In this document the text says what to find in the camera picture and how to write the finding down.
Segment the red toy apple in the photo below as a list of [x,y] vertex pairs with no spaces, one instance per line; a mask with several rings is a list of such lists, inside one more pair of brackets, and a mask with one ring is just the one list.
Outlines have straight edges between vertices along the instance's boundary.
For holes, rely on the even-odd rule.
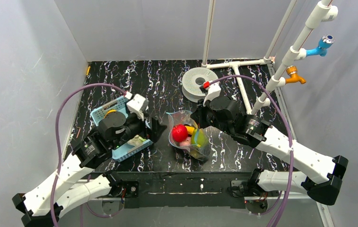
[[172,135],[172,138],[175,142],[183,142],[187,139],[188,137],[188,131],[187,131],[187,128],[182,125],[182,124],[178,124],[178,125],[175,125],[172,130],[171,130],[171,135]]

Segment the light blue plastic basket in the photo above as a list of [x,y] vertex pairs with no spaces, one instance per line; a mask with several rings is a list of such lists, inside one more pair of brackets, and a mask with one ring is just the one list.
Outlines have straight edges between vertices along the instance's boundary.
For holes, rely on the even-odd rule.
[[[104,119],[104,115],[109,110],[119,111],[128,117],[128,111],[126,110],[126,103],[128,101],[126,97],[121,96],[91,111],[90,116],[95,126],[98,126],[99,122]],[[143,145],[138,147],[131,146],[126,142],[112,151],[112,159],[117,162],[122,162],[152,144],[153,142],[150,139],[146,139]]]

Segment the green toy pear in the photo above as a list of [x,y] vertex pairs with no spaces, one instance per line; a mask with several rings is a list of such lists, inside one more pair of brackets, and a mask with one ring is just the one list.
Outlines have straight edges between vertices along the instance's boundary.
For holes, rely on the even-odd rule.
[[191,136],[191,144],[202,148],[209,142],[208,136],[205,134],[204,129],[195,129]]

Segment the clear zip top bag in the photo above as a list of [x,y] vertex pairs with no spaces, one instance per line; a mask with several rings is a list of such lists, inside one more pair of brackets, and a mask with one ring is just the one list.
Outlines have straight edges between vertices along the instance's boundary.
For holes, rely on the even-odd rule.
[[206,162],[211,151],[209,137],[205,129],[198,127],[195,120],[191,118],[191,114],[189,110],[168,113],[169,142],[194,159]]

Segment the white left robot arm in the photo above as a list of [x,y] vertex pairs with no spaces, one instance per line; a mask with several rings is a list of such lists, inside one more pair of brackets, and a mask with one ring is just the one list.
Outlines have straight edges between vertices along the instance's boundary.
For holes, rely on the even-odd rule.
[[54,227],[71,209],[121,186],[118,173],[107,171],[82,186],[75,184],[108,159],[123,161],[157,142],[166,126],[142,112],[109,110],[94,118],[95,126],[58,164],[52,175],[12,201],[26,227]]

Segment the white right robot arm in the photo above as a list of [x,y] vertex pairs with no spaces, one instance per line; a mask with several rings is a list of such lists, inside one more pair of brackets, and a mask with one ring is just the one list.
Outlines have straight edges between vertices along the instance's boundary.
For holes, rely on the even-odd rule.
[[211,101],[199,101],[191,118],[200,128],[214,127],[239,144],[269,153],[296,171],[291,180],[285,172],[255,169],[250,178],[236,187],[238,192],[286,191],[308,195],[324,205],[334,205],[342,186],[348,159],[343,156],[329,157],[291,140],[266,120],[246,114],[227,96]]

